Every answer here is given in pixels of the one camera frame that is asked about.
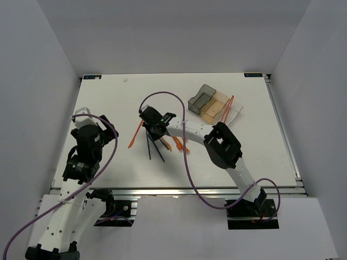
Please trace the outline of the blue knife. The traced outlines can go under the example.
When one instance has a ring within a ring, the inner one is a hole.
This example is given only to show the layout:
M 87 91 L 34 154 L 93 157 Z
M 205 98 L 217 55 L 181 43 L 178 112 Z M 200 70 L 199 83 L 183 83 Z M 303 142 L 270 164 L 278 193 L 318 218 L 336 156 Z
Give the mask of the blue knife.
M 165 162 L 164 157 L 162 156 L 162 154 L 161 154 L 161 152 L 160 152 L 160 150 L 159 150 L 157 144 L 156 144 L 155 141 L 152 139 L 152 137 L 150 136 L 149 133 L 147 133 L 147 137 L 150 139 L 150 141 L 151 141 L 152 144 L 154 145 L 155 150 L 157 151 L 157 153 L 158 153 L 159 157 L 161 158 L 161 160 L 162 160 L 163 162 Z

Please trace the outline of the yellow chopstick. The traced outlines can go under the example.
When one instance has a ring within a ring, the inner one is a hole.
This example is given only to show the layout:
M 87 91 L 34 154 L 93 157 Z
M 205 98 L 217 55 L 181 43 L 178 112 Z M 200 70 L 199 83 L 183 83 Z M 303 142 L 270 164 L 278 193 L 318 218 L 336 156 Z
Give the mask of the yellow chopstick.
M 169 150 L 170 152 L 172 152 L 172 147 L 171 147 L 171 145 L 170 145 L 164 138 L 162 138 L 162 141 L 163 141 L 164 144 L 167 146 L 168 150 Z

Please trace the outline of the orange knife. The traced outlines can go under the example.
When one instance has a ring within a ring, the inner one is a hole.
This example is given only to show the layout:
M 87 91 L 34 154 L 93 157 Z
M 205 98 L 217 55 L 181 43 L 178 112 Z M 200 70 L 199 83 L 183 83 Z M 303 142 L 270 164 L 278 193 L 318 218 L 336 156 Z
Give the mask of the orange knife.
M 130 143 L 128 145 L 128 148 L 131 148 L 133 146 L 133 144 L 134 144 L 134 142 L 136 140 L 136 137 L 138 135 L 138 132 L 139 132 L 140 128 L 142 127 L 142 124 L 143 124 L 143 120 L 140 121 L 140 123 L 139 123 L 139 125 L 138 125 L 138 127 L 137 127 L 137 129 L 135 131 L 135 134 L 134 134 L 132 140 L 130 141 Z

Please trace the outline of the yellow fork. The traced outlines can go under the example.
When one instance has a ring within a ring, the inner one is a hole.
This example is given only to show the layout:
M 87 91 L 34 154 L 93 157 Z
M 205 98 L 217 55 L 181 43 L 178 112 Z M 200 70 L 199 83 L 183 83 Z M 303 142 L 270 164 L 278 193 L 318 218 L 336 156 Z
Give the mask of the yellow fork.
M 183 149 L 185 149 L 186 153 L 189 154 L 190 153 L 190 150 L 184 146 L 183 142 L 180 140 L 180 142 L 182 143 L 183 145 Z

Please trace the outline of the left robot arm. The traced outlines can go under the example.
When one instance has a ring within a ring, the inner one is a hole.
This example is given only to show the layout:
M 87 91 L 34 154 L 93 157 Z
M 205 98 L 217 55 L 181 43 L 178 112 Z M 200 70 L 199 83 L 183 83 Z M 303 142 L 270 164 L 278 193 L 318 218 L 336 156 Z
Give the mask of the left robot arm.
M 115 202 L 110 190 L 89 191 L 91 183 L 103 172 L 103 147 L 119 136 L 106 116 L 101 115 L 98 120 L 104 127 L 89 112 L 72 117 L 75 128 L 71 135 L 76 146 L 68 154 L 59 205 L 37 245 L 27 248 L 26 259 L 79 259 L 78 245 L 88 230 L 99 217 L 113 213 Z

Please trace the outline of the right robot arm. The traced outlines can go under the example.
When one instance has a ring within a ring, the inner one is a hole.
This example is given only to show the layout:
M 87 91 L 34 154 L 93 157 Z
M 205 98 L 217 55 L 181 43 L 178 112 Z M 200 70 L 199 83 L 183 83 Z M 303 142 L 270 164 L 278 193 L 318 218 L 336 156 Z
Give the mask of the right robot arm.
M 167 135 L 181 137 L 184 141 L 196 142 L 205 147 L 207 154 L 214 165 L 226 170 L 237 188 L 241 192 L 239 199 L 227 206 L 215 206 L 209 203 L 194 185 L 187 161 L 184 156 L 185 168 L 190 184 L 196 195 L 210 208 L 216 210 L 229 210 L 236 208 L 247 217 L 261 217 L 265 211 L 267 194 L 255 181 L 246 167 L 241 151 L 241 143 L 225 123 L 215 125 L 200 125 L 187 122 L 174 113 L 161 115 L 155 108 L 145 106 L 139 110 L 139 117 L 143 120 L 143 127 L 152 140 L 158 140 Z

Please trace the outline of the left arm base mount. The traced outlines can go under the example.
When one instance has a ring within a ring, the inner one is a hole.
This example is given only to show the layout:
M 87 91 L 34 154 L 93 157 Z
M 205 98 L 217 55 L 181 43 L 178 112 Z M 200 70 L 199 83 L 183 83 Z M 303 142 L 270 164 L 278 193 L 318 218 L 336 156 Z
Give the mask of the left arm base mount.
M 131 227 L 130 200 L 115 200 L 111 190 L 105 188 L 95 189 L 86 193 L 87 203 L 95 205 L 97 200 L 101 201 L 101 209 L 104 210 L 94 226 Z

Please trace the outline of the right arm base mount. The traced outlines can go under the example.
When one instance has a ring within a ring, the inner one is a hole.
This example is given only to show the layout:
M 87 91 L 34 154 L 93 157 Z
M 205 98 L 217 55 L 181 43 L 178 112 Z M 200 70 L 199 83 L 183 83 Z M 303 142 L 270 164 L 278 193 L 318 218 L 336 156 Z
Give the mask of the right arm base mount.
M 245 203 L 239 202 L 234 207 L 226 209 L 229 230 L 271 230 L 279 229 L 276 205 L 273 199 L 266 199 L 262 208 L 257 211 L 247 209 Z

